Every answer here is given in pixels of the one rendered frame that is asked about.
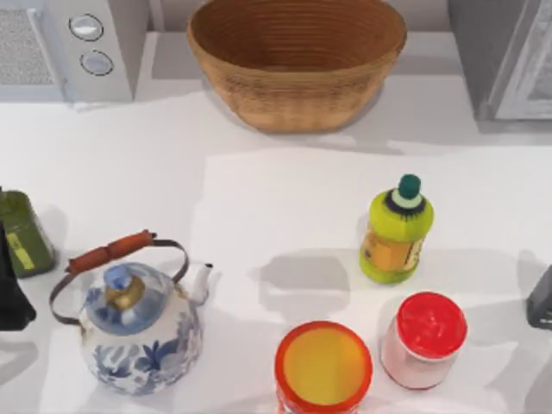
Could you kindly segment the yellow-green bottle with green cap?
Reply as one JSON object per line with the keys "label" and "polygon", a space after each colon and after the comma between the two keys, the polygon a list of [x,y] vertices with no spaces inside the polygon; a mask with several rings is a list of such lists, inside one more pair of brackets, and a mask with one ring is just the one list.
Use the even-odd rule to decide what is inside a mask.
{"label": "yellow-green bottle with green cap", "polygon": [[407,173],[370,203],[359,265],[376,283],[401,283],[417,269],[435,216],[421,185],[417,175]]}

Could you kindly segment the brown woven basket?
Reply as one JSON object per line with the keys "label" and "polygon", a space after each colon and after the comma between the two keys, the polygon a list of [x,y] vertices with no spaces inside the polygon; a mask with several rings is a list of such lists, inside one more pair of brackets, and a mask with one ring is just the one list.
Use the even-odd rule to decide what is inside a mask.
{"label": "brown woven basket", "polygon": [[386,0],[209,0],[186,34],[229,109],[274,133],[349,124],[407,39],[405,19]]}

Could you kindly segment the orange can with yellow lid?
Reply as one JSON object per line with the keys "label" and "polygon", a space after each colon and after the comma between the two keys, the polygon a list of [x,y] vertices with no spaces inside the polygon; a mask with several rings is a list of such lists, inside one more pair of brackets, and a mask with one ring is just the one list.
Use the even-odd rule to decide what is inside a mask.
{"label": "orange can with yellow lid", "polygon": [[300,324],[275,354],[278,414],[359,414],[372,378],[371,354],[353,330],[331,321]]}

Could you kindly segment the blue and white kettle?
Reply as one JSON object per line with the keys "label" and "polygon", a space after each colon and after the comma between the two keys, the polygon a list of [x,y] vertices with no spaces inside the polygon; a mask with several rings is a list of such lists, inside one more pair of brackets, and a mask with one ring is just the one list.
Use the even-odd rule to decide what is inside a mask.
{"label": "blue and white kettle", "polygon": [[180,281],[189,270],[188,257],[169,276],[147,264],[124,261],[142,248],[183,246],[148,230],[123,237],[70,259],[49,296],[53,304],[79,275],[106,268],[87,290],[77,316],[54,312],[53,317],[78,327],[82,355],[96,379],[113,392],[133,397],[172,386],[200,356],[203,327],[198,309],[208,300],[213,270],[212,264],[202,264],[187,291]]}

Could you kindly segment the jar with red lid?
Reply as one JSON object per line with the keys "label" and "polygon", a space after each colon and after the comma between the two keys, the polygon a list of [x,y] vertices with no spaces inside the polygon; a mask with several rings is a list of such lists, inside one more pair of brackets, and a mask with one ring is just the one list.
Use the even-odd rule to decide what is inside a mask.
{"label": "jar with red lid", "polygon": [[440,385],[467,338],[462,309],[438,292],[417,292],[399,306],[380,346],[388,376],[409,390]]}

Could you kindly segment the round microwave knob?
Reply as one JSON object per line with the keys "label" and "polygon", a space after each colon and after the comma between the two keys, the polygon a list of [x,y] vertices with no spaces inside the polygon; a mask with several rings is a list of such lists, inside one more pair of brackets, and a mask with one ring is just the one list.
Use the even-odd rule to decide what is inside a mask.
{"label": "round microwave knob", "polygon": [[83,53],[79,62],[87,73],[97,77],[106,76],[114,70],[114,63],[110,56],[99,50]]}
{"label": "round microwave knob", "polygon": [[72,34],[82,41],[97,41],[104,34],[101,21],[90,14],[71,17],[68,26]]}

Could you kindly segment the green tin box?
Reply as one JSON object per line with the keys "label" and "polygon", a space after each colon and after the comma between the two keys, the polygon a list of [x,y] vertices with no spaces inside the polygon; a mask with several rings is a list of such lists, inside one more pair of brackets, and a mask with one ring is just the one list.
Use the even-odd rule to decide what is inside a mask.
{"label": "green tin box", "polygon": [[0,186],[0,222],[9,245],[9,255],[19,279],[51,271],[56,254],[29,197],[21,191]]}

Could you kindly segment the pale microwave oven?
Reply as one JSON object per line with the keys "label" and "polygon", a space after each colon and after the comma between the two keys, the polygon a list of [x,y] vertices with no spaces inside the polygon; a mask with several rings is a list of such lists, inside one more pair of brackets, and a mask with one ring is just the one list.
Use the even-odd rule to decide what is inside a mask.
{"label": "pale microwave oven", "polygon": [[[97,41],[70,31],[69,19],[83,14],[103,24]],[[0,103],[133,101],[149,20],[148,0],[0,0]],[[91,50],[110,56],[110,74],[81,67]]]}

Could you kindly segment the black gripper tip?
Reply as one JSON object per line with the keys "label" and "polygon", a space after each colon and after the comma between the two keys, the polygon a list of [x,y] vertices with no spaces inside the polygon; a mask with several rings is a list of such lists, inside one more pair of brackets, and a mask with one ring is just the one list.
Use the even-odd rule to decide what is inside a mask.
{"label": "black gripper tip", "polygon": [[36,310],[19,286],[0,221],[0,332],[23,331],[36,319]]}

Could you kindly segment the dark grey box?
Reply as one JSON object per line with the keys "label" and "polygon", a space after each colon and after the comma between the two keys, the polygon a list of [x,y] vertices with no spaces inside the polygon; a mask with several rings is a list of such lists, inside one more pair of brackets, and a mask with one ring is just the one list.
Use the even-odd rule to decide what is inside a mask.
{"label": "dark grey box", "polygon": [[552,265],[527,297],[526,318],[532,327],[552,331]]}

